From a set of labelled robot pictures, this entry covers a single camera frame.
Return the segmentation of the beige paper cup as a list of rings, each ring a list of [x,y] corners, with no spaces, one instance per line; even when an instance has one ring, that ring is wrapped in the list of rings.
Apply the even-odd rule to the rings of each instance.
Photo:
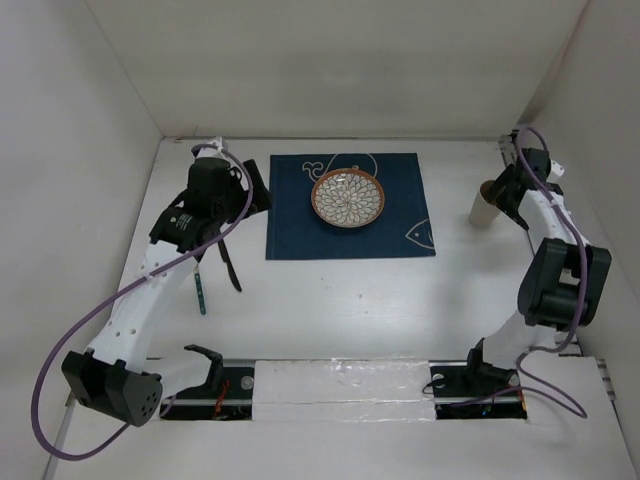
[[[501,215],[495,204],[488,200],[488,193],[493,184],[493,180],[487,180],[480,185],[468,214],[469,224],[476,229],[488,229]]]

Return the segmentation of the dark blue cloth napkin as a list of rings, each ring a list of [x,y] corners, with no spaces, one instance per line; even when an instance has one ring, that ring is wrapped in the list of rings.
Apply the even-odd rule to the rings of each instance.
[[[381,184],[384,209],[372,223],[340,228],[323,221],[311,194],[326,173],[356,168]],[[337,260],[436,255],[416,153],[279,154],[270,157],[266,258]]]

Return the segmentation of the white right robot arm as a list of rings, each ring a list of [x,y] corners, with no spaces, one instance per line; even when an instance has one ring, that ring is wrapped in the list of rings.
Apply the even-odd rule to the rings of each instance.
[[[524,355],[546,350],[558,332],[571,339],[590,324],[612,260],[572,220],[557,183],[564,169],[547,148],[517,154],[497,179],[481,185],[468,215],[472,226],[486,229],[504,214],[525,230],[534,249],[515,313],[467,356],[462,381],[476,394],[511,387]]]

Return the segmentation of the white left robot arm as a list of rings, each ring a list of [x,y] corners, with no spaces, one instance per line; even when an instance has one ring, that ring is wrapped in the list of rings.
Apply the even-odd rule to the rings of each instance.
[[[212,396],[222,387],[223,357],[195,344],[157,361],[147,354],[168,306],[193,274],[209,242],[225,224],[270,209],[271,195],[257,164],[233,166],[201,157],[188,171],[187,187],[160,214],[142,263],[149,278],[123,296],[83,353],[69,352],[61,370],[79,403],[141,427],[163,399],[185,390]]]

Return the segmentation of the floral plate with orange rim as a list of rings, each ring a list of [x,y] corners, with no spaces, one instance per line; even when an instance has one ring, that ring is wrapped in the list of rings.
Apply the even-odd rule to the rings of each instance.
[[[385,194],[372,175],[358,169],[337,169],[315,183],[311,205],[325,223],[355,229],[371,224],[381,215]]]

